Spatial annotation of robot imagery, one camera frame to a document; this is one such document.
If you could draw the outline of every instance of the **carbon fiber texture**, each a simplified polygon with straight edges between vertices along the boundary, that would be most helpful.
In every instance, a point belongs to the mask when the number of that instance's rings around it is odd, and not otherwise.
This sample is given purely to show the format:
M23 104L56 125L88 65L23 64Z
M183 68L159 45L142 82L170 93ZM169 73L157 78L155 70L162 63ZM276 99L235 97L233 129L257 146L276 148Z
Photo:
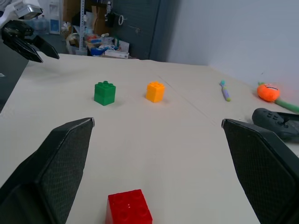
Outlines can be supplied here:
M59 224L65 224L82 179L90 125L83 125L67 135L41 179L41 187Z
M296 192L292 176L257 133L225 128L238 179L261 224L276 224Z

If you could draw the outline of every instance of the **wall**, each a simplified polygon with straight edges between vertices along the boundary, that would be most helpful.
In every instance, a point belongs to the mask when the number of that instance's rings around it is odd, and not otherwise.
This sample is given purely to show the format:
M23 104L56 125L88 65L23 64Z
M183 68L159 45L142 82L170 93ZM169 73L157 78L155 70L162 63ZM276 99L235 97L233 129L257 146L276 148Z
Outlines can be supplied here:
M210 65L299 104L298 0L180 0L166 61Z

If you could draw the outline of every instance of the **gray door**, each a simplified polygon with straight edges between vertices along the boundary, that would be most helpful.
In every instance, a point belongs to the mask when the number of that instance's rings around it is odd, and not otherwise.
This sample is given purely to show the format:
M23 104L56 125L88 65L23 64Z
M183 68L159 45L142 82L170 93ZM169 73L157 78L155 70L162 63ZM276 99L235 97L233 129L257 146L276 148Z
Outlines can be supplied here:
M138 59L149 59L155 32L160 0L113 0L116 23L115 36L130 43L130 55ZM119 15L125 19L118 25Z

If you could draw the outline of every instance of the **cardboard box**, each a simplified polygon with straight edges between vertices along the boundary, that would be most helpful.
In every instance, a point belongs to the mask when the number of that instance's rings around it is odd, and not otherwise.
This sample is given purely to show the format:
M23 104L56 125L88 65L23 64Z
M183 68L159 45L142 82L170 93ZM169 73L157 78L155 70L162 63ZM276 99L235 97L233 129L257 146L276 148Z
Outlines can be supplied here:
M129 58L129 53L116 51L116 50L106 50L105 55L110 57L123 58L123 59Z
M94 33L98 35L110 33L110 29L105 26L106 5L92 6L92 11Z
M93 5L102 5L102 4L94 3L91 0L85 1L85 9L91 11ZM81 10L81 0L64 0L63 21L71 22L73 16L79 13L80 10Z

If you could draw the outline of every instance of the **gray controller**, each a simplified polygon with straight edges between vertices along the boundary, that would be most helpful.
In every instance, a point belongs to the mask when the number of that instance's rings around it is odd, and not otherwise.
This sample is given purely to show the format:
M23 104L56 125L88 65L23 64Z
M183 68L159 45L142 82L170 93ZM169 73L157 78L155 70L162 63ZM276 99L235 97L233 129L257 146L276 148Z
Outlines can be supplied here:
M299 115L272 112L264 108L256 109L252 115L255 125L273 131L282 140L299 139L299 132L288 123L292 118L297 120Z

